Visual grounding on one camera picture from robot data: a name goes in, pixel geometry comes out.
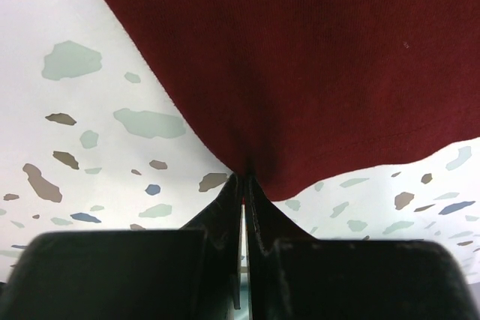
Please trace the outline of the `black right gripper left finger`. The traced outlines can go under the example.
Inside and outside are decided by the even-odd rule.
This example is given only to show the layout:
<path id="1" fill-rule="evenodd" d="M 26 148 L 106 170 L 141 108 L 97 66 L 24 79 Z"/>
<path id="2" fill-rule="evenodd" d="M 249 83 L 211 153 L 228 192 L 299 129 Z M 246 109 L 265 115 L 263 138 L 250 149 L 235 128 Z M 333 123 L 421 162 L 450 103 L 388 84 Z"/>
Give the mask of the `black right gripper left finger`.
<path id="1" fill-rule="evenodd" d="M 242 181 L 180 229 L 49 232 L 1 285 L 3 319 L 231 319 L 240 307 Z"/>

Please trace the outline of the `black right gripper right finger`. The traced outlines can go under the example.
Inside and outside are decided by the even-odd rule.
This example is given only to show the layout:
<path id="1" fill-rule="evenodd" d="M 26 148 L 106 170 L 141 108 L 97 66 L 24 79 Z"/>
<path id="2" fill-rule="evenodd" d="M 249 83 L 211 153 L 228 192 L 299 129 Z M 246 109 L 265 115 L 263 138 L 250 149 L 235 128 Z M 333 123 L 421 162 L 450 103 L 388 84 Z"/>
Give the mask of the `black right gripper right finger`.
<path id="1" fill-rule="evenodd" d="M 450 253 L 430 241 L 319 240 L 244 183 L 252 319 L 477 319 Z"/>

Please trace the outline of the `dark red t-shirt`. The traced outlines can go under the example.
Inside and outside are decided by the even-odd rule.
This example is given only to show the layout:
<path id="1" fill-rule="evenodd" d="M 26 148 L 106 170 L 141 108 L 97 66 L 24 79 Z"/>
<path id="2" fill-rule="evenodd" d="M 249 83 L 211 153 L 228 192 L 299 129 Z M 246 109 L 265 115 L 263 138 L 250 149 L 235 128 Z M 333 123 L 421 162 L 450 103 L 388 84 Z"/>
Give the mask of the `dark red t-shirt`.
<path id="1" fill-rule="evenodd" d="M 104 0 L 205 146 L 273 201 L 479 136 L 479 0 Z"/>

